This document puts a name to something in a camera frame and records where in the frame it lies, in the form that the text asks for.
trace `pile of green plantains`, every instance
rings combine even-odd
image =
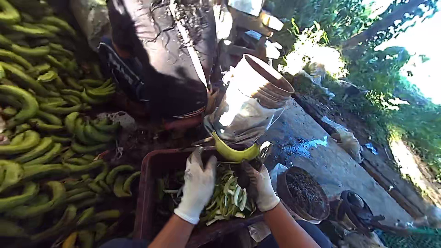
[[[100,156],[119,123],[81,113],[108,101],[116,86],[97,64],[78,66],[76,39],[44,1],[0,0],[3,247],[91,248],[133,212],[118,202],[132,196],[140,172],[110,168]]]

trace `plastic crate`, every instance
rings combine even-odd
[[[168,172],[184,170],[187,158],[194,150],[194,147],[155,150],[144,157],[139,180],[134,238],[153,240],[153,220],[157,192],[156,179],[164,177]],[[202,160],[207,161],[211,155],[221,158],[215,147],[205,147]],[[217,221],[209,226],[198,226],[191,234],[187,247],[199,247],[227,233],[259,221],[263,221],[263,214],[256,212],[248,218],[232,218],[229,221]]]

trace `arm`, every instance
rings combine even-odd
[[[280,203],[266,167],[263,165],[259,172],[247,162],[242,162],[242,168],[250,178],[250,187],[257,190],[256,205],[263,212],[265,223],[271,229],[279,247],[320,248]]]
[[[211,156],[204,170],[202,151],[203,148],[199,147],[188,157],[181,203],[149,248],[183,248],[187,244],[191,231],[199,222],[199,216],[214,189],[217,159]]]
[[[273,209],[263,213],[263,218],[280,248],[320,248],[311,236],[295,222],[283,204],[279,203]]]
[[[188,242],[193,227],[193,224],[174,214],[149,245],[149,248],[183,248]]]

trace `puddle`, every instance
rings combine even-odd
[[[328,146],[328,136],[322,139],[307,140],[300,137],[285,136],[283,140],[273,142],[276,149],[274,158],[281,164],[286,164],[291,156],[310,158],[311,148],[317,148],[318,145]]]

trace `white glove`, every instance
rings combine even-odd
[[[187,159],[184,189],[181,203],[175,214],[191,224],[199,222],[204,206],[213,194],[217,158],[211,156],[205,170],[202,168],[202,147],[198,147]]]
[[[271,185],[268,170],[265,165],[258,172],[247,162],[242,163],[242,168],[250,178],[250,184],[257,189],[256,205],[261,212],[266,212],[273,209],[280,202],[280,198],[274,192]]]

